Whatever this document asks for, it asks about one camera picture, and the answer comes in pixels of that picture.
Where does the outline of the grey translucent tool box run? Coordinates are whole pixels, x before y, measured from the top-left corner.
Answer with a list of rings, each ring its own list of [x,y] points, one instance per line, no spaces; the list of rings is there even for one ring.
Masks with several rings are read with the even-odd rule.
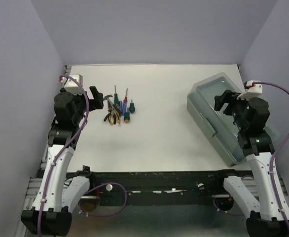
[[[226,116],[224,104],[220,111],[214,110],[215,96],[225,90],[242,91],[225,74],[219,73],[195,83],[187,95],[187,110],[200,127],[211,145],[228,166],[246,161],[250,154],[275,151],[274,140],[279,135],[267,126],[270,116],[269,104],[260,96],[248,100],[244,110],[244,123],[234,123],[232,116]]]

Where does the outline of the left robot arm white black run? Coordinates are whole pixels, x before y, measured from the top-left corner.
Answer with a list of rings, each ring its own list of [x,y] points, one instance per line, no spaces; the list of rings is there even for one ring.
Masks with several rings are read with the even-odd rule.
[[[68,166],[86,125],[86,115],[104,107],[103,94],[91,86],[93,99],[65,89],[54,97],[55,118],[48,133],[47,164],[31,209],[23,210],[21,221],[33,235],[65,237],[72,224],[72,213],[81,197],[95,192],[89,169],[78,171],[64,187]]]

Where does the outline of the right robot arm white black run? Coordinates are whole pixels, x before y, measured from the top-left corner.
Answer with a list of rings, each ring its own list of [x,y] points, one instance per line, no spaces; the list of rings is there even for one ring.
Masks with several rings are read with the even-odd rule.
[[[258,198],[238,176],[216,178],[214,189],[232,195],[246,218],[249,236],[289,237],[289,207],[276,170],[276,152],[264,129],[270,116],[269,104],[257,97],[242,99],[241,95],[226,90],[215,96],[214,110],[226,105],[223,113],[233,117],[239,129],[238,144],[251,168]]]

